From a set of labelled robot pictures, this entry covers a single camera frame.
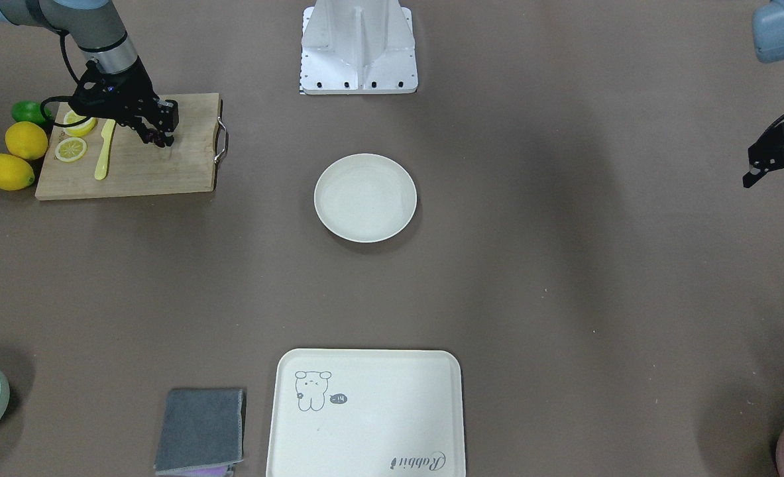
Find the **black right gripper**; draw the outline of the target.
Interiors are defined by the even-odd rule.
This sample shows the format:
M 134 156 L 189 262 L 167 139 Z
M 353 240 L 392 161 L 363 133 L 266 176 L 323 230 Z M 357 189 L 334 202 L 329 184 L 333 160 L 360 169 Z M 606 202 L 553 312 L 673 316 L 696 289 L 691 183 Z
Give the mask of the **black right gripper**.
M 126 70 L 114 74 L 102 72 L 97 60 L 88 60 L 68 105 L 83 117 L 133 124 L 143 144 L 156 144 L 156 131 L 171 138 L 171 145 L 174 143 L 179 122 L 178 102 L 158 99 L 140 58 Z

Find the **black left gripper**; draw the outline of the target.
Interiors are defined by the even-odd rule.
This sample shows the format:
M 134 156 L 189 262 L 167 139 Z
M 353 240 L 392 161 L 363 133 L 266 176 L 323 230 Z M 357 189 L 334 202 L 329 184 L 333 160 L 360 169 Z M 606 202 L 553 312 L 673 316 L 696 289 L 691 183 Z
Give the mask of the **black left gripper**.
M 745 188 L 753 187 L 768 172 L 784 169 L 784 122 L 757 139 L 748 148 L 750 170 L 743 175 Z

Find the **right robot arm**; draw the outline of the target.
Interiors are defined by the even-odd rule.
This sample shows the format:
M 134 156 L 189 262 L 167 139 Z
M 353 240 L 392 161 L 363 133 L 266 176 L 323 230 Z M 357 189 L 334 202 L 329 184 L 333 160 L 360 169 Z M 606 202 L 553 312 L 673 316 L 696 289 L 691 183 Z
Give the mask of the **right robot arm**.
M 155 93 L 150 76 L 111 1 L 0 1 L 0 22 L 30 25 L 70 36 L 82 51 L 85 72 L 66 102 L 82 117 L 114 120 L 144 144 L 170 147 L 179 106 Z

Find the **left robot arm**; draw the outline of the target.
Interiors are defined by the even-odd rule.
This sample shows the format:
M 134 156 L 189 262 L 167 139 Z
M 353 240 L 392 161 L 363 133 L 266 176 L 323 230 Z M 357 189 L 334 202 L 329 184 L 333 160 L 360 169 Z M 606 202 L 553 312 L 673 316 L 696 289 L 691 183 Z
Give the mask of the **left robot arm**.
M 769 64 L 784 60 L 784 1 L 770 1 L 752 17 L 756 58 Z M 742 185 L 753 187 L 770 172 L 784 170 L 784 113 L 748 148 L 749 171 Z

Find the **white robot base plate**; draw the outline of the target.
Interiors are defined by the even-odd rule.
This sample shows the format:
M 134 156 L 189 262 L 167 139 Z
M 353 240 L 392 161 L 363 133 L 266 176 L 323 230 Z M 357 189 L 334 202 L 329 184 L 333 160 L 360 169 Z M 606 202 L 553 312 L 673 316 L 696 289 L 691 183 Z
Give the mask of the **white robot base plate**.
M 302 15 L 304 95 L 415 93 L 413 15 L 398 1 L 317 1 Z

